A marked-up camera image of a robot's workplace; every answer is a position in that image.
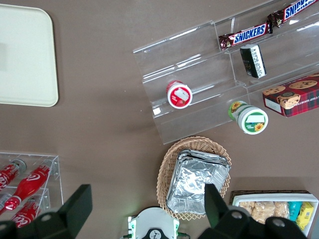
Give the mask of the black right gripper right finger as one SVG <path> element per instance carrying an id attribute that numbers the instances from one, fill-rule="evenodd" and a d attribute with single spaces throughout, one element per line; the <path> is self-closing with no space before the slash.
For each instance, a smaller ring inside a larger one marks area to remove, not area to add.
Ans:
<path id="1" fill-rule="evenodd" d="M 204 188 L 204 208 L 211 228 L 230 211 L 214 184 L 206 184 Z"/>

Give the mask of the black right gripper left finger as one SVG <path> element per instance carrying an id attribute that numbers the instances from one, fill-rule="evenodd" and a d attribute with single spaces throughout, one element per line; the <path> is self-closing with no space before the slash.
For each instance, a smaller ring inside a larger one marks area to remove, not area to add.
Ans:
<path id="1" fill-rule="evenodd" d="M 93 209 L 92 188 L 90 184 L 82 184 L 58 210 L 62 221 L 67 226 L 82 226 Z"/>

